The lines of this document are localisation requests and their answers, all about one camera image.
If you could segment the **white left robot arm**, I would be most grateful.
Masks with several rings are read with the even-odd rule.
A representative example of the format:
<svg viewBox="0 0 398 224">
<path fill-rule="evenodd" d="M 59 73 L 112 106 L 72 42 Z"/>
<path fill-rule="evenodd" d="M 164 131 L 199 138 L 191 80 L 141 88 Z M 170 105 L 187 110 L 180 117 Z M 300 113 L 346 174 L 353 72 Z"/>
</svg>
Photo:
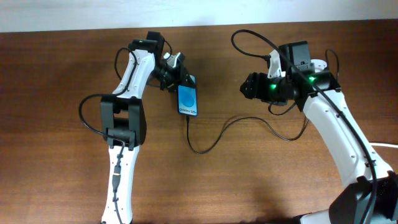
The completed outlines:
<svg viewBox="0 0 398 224">
<path fill-rule="evenodd" d="M 101 222 L 132 223 L 134 166 L 147 132 L 142 96 L 150 77 L 158 79 L 160 89 L 195 87 L 193 76 L 183 65 L 182 53 L 164 55 L 165 38 L 148 32 L 145 39 L 128 45 L 129 62 L 124 75 L 110 96 L 100 101 L 101 124 L 109 146 L 109 182 Z"/>
</svg>

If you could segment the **blue Galaxy smartphone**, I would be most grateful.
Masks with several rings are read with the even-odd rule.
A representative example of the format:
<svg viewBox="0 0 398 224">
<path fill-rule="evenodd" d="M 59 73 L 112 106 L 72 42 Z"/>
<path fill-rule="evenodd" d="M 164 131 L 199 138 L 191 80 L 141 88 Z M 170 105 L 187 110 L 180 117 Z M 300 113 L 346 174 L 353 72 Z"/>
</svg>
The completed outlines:
<svg viewBox="0 0 398 224">
<path fill-rule="evenodd" d="M 178 113 L 186 116 L 197 116 L 197 89 L 179 85 L 177 88 Z"/>
</svg>

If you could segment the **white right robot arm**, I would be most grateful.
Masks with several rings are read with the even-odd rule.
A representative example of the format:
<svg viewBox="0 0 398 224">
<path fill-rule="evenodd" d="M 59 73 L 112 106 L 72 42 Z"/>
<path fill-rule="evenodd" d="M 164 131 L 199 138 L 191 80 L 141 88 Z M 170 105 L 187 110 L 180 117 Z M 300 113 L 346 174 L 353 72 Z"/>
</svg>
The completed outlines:
<svg viewBox="0 0 398 224">
<path fill-rule="evenodd" d="M 328 209 L 294 223 L 397 223 L 397 174 L 354 120 L 337 79 L 311 59 L 308 43 L 281 45 L 265 60 L 269 71 L 251 73 L 241 93 L 278 106 L 295 101 L 320 133 L 344 188 Z"/>
</svg>

